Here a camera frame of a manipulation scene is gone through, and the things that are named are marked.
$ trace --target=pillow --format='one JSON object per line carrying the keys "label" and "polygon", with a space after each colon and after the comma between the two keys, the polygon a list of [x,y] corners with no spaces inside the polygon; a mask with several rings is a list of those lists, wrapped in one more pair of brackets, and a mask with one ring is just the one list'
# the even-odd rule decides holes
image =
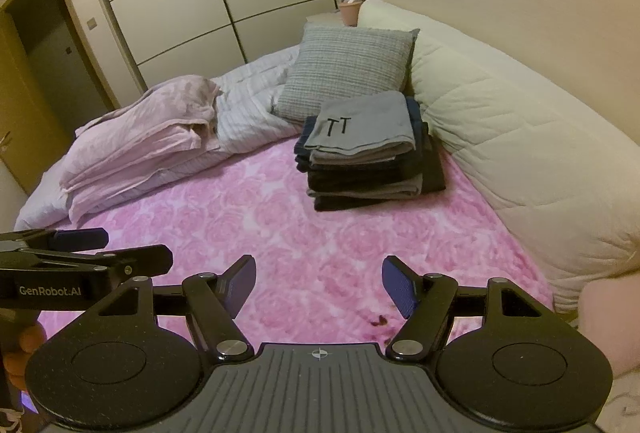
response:
{"label": "pillow", "polygon": [[558,86],[503,80],[430,38],[431,22],[367,0],[358,23],[421,29],[411,81],[423,119],[571,318],[586,283],[640,267],[640,148]]}
{"label": "pillow", "polygon": [[588,283],[580,295],[579,329],[607,356],[613,376],[640,368],[640,273]]}
{"label": "pillow", "polygon": [[325,101],[402,90],[417,34],[307,23],[275,115],[304,123]]}

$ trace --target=door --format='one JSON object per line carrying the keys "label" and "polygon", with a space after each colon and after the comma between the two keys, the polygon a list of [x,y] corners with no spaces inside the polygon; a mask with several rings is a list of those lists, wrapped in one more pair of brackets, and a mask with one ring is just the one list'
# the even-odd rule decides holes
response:
{"label": "door", "polygon": [[71,145],[38,89],[14,21],[5,12],[0,12],[0,140],[2,161],[27,194]]}

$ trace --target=pink cushion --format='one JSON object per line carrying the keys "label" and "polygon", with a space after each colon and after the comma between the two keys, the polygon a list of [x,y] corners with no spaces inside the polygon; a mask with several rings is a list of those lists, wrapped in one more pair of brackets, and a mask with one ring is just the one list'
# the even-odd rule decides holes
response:
{"label": "pink cushion", "polygon": [[640,272],[588,283],[578,312],[580,332],[607,356],[614,377],[640,366]]}

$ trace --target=hand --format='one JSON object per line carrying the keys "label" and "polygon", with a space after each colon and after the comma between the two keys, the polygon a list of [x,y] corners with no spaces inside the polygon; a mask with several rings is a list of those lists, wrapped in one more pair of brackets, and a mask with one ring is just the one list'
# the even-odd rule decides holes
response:
{"label": "hand", "polygon": [[35,352],[41,344],[47,340],[47,334],[40,323],[36,323],[31,327],[25,328],[20,333],[18,344],[20,352],[6,353],[2,357],[4,370],[6,371],[9,381],[18,389],[27,390],[24,384],[24,370],[27,367],[27,361],[31,354]]}

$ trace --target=door frame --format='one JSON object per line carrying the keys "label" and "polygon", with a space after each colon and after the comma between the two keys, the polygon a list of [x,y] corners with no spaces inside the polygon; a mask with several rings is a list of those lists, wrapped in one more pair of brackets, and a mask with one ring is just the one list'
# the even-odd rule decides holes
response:
{"label": "door frame", "polygon": [[[6,2],[2,4],[2,6],[0,6],[0,10],[6,12],[7,7],[11,5],[12,1],[14,0],[6,0]],[[94,51],[92,50],[91,45],[89,44],[88,38],[84,32],[84,29],[82,28],[82,23],[80,22],[80,18],[76,13],[76,9],[74,8],[73,2],[71,0],[64,0],[64,1],[66,5],[66,10],[68,10],[69,15],[71,16],[73,30],[76,33],[75,35],[72,34],[72,36],[74,37],[74,39],[76,39],[75,36],[78,37],[79,41],[77,43],[81,45],[81,51],[82,51],[81,54],[86,55],[88,58],[88,62],[87,60],[84,60],[84,59],[82,61],[84,61],[84,65],[88,68],[89,73],[91,75],[95,74],[95,77],[99,81],[99,84],[96,85],[98,94],[106,104],[106,107],[108,110],[113,110],[114,108],[120,108],[120,103],[116,99],[116,96],[113,94],[113,90],[111,90],[111,87],[107,83],[107,79],[104,76],[104,73],[102,72],[100,63],[98,63],[98,60],[95,57]]]}

